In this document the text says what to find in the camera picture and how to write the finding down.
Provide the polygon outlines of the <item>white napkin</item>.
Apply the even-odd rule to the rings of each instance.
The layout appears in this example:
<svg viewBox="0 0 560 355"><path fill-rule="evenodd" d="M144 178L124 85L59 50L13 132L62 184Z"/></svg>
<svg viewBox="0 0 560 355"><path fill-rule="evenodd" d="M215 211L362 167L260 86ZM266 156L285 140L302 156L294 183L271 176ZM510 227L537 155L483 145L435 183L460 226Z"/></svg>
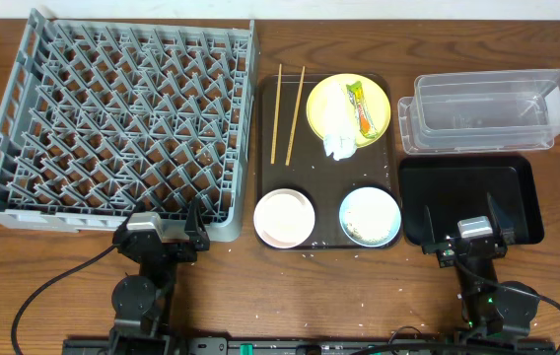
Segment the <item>white napkin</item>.
<svg viewBox="0 0 560 355"><path fill-rule="evenodd" d="M357 150L356 127L347 94L338 82L325 88L323 147L335 161L350 158Z"/></svg>

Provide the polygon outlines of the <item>white bowl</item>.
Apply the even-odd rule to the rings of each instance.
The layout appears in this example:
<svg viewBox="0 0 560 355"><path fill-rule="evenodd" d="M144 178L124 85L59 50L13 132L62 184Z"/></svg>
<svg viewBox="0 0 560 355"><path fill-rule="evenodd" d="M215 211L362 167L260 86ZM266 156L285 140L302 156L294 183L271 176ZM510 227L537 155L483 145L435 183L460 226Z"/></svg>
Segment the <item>white bowl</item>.
<svg viewBox="0 0 560 355"><path fill-rule="evenodd" d="M269 247L296 248L315 228L315 208L298 190L275 189L257 202L253 226L257 236Z"/></svg>

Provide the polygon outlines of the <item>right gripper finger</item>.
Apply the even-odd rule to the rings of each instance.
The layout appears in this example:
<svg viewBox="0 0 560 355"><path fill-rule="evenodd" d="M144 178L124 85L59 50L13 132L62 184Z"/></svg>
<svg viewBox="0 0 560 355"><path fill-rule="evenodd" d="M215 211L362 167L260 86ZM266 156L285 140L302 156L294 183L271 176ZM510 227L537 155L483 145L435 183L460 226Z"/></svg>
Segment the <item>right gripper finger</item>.
<svg viewBox="0 0 560 355"><path fill-rule="evenodd" d="M514 223L489 192L486 193L486 199L491 214L491 224L498 239L506 245L514 245L516 243Z"/></svg>
<svg viewBox="0 0 560 355"><path fill-rule="evenodd" d="M428 205L423 209L423 226L421 246L428 246L434 243L434 228L431 218L431 212Z"/></svg>

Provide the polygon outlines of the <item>green orange snack wrapper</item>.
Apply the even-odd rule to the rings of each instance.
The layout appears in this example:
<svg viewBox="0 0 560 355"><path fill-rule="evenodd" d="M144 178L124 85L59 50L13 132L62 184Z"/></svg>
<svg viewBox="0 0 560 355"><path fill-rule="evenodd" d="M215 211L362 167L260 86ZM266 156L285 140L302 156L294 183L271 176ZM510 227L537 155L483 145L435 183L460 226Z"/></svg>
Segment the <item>green orange snack wrapper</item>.
<svg viewBox="0 0 560 355"><path fill-rule="evenodd" d="M367 139L375 138L378 134L374 126L363 90L362 82L356 81L351 85L346 86L348 98L354 107L355 117L358 122L360 133Z"/></svg>

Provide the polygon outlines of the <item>rice and food scraps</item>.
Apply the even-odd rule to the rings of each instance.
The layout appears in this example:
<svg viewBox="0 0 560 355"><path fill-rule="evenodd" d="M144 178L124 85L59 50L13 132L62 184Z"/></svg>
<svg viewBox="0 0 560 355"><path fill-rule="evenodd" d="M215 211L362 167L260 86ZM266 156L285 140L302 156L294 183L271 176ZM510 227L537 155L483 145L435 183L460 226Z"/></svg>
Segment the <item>rice and food scraps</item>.
<svg viewBox="0 0 560 355"><path fill-rule="evenodd" d="M349 235L368 245L385 241L391 230L391 220L381 205L353 204L344 214L344 222Z"/></svg>

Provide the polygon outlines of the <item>light blue bowl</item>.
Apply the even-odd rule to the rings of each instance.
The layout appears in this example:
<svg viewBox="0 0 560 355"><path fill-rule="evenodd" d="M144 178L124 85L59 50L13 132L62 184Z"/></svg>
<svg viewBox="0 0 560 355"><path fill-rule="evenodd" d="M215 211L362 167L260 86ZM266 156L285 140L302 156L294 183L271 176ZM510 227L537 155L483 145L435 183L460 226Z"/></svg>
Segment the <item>light blue bowl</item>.
<svg viewBox="0 0 560 355"><path fill-rule="evenodd" d="M386 248L394 243L402 224L400 207L392 195L370 186L349 192L338 217L348 239L364 248Z"/></svg>

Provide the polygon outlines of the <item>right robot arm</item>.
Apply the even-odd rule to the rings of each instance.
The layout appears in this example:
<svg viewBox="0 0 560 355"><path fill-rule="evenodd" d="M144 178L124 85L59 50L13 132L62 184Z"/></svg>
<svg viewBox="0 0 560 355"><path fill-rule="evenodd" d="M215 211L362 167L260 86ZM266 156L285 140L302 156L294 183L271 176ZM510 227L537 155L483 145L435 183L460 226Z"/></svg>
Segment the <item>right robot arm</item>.
<svg viewBox="0 0 560 355"><path fill-rule="evenodd" d="M504 257L515 242L515 224L492 196L486 199L489 216L458 221L456 234L442 240L425 207L422 232L429 242L422 251L433 253L442 268L455 268L462 318L468 323L468 330L459 331L455 340L460 344L472 339L502 341L515 349L529 335L539 295L521 282L498 281L493 261Z"/></svg>

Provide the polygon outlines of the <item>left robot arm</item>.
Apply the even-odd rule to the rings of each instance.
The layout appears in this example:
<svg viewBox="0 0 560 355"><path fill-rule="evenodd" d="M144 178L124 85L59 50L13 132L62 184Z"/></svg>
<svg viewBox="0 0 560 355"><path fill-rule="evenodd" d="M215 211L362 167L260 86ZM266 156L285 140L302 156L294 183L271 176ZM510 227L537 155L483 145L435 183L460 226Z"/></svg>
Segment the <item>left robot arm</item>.
<svg viewBox="0 0 560 355"><path fill-rule="evenodd" d="M200 199L195 197L184 223L185 241L167 242L163 221L142 205L115 230L112 246L139 264L139 272L115 286L111 303L115 311L105 353L185 354L186 340L169 326L176 267L193 262L210 249L202 221Z"/></svg>

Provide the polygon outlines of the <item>wooden chopstick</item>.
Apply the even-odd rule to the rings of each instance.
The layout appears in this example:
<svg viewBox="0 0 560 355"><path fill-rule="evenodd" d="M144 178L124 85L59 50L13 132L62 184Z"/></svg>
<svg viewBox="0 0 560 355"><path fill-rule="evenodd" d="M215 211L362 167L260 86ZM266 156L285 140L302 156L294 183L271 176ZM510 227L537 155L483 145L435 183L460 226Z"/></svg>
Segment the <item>wooden chopstick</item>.
<svg viewBox="0 0 560 355"><path fill-rule="evenodd" d="M277 131L278 131L278 121L279 121L279 111L280 111L280 101L281 101L281 91L282 91L282 72L283 64L278 65L276 91L275 91L275 105L274 105L274 119L273 119L273 130L272 130L272 144L271 144L271 154L270 154L270 164L274 165L276 162L276 150L277 150Z"/></svg>
<svg viewBox="0 0 560 355"><path fill-rule="evenodd" d="M288 142L288 147L287 147L287 155L286 155L286 159L285 159L285 166L287 166L287 167L290 166L292 152L293 152L293 146L294 146L295 134L296 134L296 129L297 129L297 122L298 122L298 117L299 117L299 111L300 111L300 104L301 104L301 99L302 99L302 91L303 91L303 86L304 86L305 74L306 74L306 66L302 66L298 91L297 91L297 95L296 95L296 101L295 101L295 105L294 105L292 125L291 125L291 131L290 131L289 142Z"/></svg>

